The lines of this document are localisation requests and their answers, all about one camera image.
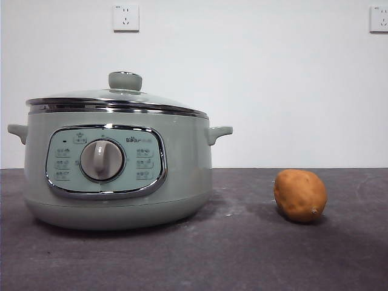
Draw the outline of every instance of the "control panel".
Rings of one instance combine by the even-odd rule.
[[[66,127],[52,135],[48,150],[50,185],[74,198],[146,195],[163,183],[167,173],[162,138],[145,127]]]

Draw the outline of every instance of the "dark countertop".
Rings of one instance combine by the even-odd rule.
[[[314,224],[276,211],[279,169],[215,169],[196,215],[120,232],[34,219],[20,169],[1,170],[1,290],[388,290],[388,169],[313,169]]]

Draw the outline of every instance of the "wall outlet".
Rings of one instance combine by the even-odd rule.
[[[139,5],[114,5],[113,6],[113,31],[138,32],[139,31]]]
[[[388,32],[388,6],[370,7],[370,32]]]

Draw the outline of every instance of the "glass lid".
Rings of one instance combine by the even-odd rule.
[[[142,78],[130,72],[109,74],[110,89],[75,91],[29,99],[30,114],[52,112],[133,112],[187,115],[207,118],[206,113],[174,100],[140,92]]]

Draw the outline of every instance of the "chrome trim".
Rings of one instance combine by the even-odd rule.
[[[184,107],[115,99],[38,98],[26,102],[29,115],[54,112],[124,112],[182,115],[209,119],[206,113]]]
[[[159,156],[161,159],[161,171],[159,173],[159,176],[149,185],[138,188],[138,189],[132,189],[132,190],[125,190],[125,191],[105,191],[105,192],[85,192],[85,191],[74,191],[74,190],[67,190],[65,188],[61,188],[56,186],[49,178],[49,175],[47,173],[47,163],[49,160],[49,149],[51,145],[51,141],[53,136],[60,131],[63,130],[77,130],[77,129],[101,129],[101,128],[107,128],[107,129],[124,129],[124,130],[140,130],[143,132],[149,132],[154,135],[156,140],[158,141],[159,146]],[[164,142],[162,139],[162,136],[153,128],[151,127],[141,127],[141,126],[131,126],[131,125],[111,125],[111,124],[86,124],[86,125],[73,125],[73,126],[66,126],[61,127],[60,129],[56,130],[50,137],[50,142],[47,149],[47,156],[46,156],[46,163],[45,163],[45,175],[47,182],[50,187],[53,188],[54,193],[65,198],[73,198],[73,199],[83,199],[83,200],[113,200],[113,199],[126,199],[126,198],[134,198],[134,197],[140,197],[145,196],[153,193],[154,191],[158,190],[167,177],[167,157],[166,157],[166,149],[164,147]]]

